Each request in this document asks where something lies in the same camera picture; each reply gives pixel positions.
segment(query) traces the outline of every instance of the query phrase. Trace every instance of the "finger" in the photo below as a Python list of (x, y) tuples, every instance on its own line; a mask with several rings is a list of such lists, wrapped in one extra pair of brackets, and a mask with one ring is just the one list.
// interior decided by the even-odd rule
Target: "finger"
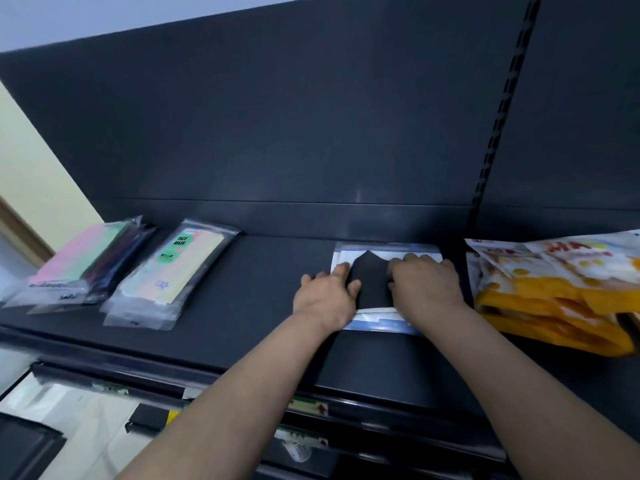
[(444, 259), (440, 264), (444, 267), (448, 267), (449, 269), (453, 269), (453, 271), (456, 270), (456, 267), (453, 266), (453, 263), (448, 259)]
[(340, 263), (338, 266), (333, 268), (331, 275), (338, 276), (343, 282), (346, 282), (350, 267), (351, 265), (347, 262)]
[(425, 262), (435, 263), (435, 259), (433, 259), (428, 254), (423, 254), (422, 256), (420, 256), (420, 259), (422, 259)]
[(393, 258), (393, 259), (391, 259), (391, 261), (389, 261), (389, 266), (387, 268), (387, 274), (389, 276), (393, 276), (394, 275), (394, 269), (396, 268), (398, 263), (402, 263), (402, 260), (400, 260), (398, 258)]
[(349, 283), (349, 286), (347, 286), (347, 293), (352, 299), (356, 299), (361, 288), (362, 282), (360, 280), (352, 281)]

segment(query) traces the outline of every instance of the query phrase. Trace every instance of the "right hand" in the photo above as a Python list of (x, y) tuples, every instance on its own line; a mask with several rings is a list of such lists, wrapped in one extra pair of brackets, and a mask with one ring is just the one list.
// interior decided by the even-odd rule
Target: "right hand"
[(427, 255), (407, 254), (402, 260), (391, 259), (389, 274), (394, 279), (389, 283), (394, 306), (414, 326), (428, 325), (468, 308), (456, 269), (448, 259), (437, 263)]

